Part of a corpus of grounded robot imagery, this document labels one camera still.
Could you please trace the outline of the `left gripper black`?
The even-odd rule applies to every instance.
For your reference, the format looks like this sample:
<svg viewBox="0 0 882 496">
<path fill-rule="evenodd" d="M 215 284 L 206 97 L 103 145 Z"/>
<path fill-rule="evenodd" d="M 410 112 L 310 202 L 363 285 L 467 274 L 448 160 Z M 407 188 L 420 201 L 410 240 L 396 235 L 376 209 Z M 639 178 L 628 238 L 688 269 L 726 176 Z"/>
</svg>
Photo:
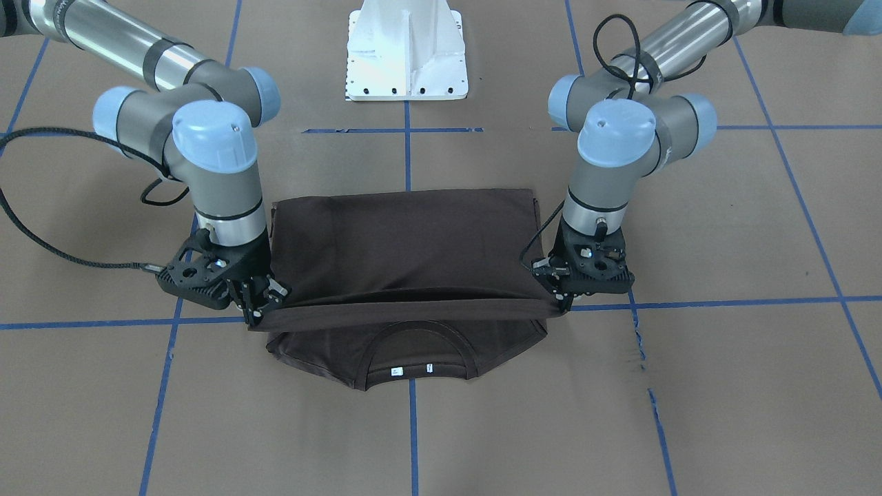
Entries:
<svg viewBox="0 0 882 496">
<path fill-rule="evenodd" d="M 555 295 L 561 314 L 570 313 L 578 296 L 626 294 L 635 282 L 626 262 L 626 239 L 620 229 L 599 238 L 571 228 L 563 220 L 545 258 L 532 262 L 532 274 Z"/>
</svg>

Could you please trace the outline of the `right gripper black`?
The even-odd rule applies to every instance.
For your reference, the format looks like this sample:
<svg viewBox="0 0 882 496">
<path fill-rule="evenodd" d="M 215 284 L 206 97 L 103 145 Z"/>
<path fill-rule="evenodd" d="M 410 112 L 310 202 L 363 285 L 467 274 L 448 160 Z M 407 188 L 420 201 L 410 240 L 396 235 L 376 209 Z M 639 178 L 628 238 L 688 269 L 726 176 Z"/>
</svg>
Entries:
<svg viewBox="0 0 882 496">
<path fill-rule="evenodd" d="M 245 245 L 214 244 L 207 229 L 198 229 L 157 275 L 157 283 L 174 296 L 210 309 L 242 307 L 245 322 L 255 329 L 264 307 L 280 307 L 290 288 L 275 280 L 270 267 L 270 244 L 265 229 Z"/>
</svg>

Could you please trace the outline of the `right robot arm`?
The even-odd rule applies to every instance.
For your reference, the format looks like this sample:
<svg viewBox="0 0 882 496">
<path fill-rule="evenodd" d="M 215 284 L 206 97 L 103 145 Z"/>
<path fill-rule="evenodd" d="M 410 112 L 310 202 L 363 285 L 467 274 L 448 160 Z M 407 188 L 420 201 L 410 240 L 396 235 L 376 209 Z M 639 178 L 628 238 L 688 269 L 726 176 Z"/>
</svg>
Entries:
<svg viewBox="0 0 882 496">
<path fill-rule="evenodd" d="M 92 109 L 92 131 L 31 127 L 35 134 L 94 139 L 152 166 L 157 183 L 185 186 L 196 230 L 170 262 L 96 262 L 48 244 L 14 214 L 10 222 L 45 250 L 81 266 L 150 273 L 164 292 L 223 310 L 234 305 L 249 327 L 280 308 L 289 286 L 271 270 L 254 131 L 280 110 L 274 79 L 258 67 L 233 70 L 187 42 L 105 1 L 3 1 L 2 35 L 41 35 L 94 54 L 146 84 L 114 87 Z"/>
</svg>

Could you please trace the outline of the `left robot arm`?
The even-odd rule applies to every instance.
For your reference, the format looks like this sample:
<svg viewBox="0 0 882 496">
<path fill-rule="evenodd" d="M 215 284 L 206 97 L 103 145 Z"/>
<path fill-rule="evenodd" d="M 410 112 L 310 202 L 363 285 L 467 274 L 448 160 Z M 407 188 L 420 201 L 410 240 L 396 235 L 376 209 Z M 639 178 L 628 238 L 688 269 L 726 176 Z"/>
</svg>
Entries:
<svg viewBox="0 0 882 496">
<path fill-rule="evenodd" d="M 700 94 L 657 98 L 665 83 L 696 72 L 708 54 L 756 26 L 845 37 L 880 34 L 879 1 L 692 1 L 641 37 L 615 13 L 593 32 L 599 70 L 555 82 L 548 115 L 575 133 L 577 161 L 555 244 L 526 268 L 568 313 L 580 296 L 626 294 L 635 282 L 622 223 L 640 179 L 693 156 L 717 132 L 714 105 Z"/>
</svg>

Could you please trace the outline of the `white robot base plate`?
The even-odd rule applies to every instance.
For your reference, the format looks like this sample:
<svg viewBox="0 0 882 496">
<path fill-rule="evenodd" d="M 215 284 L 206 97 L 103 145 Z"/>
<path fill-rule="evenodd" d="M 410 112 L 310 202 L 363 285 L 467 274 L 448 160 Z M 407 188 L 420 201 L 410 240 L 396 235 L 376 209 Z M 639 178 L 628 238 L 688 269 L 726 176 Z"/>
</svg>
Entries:
<svg viewBox="0 0 882 496">
<path fill-rule="evenodd" d="M 347 22 L 349 101 L 456 101 L 469 94 L 461 13 L 447 1 L 365 1 Z"/>
</svg>

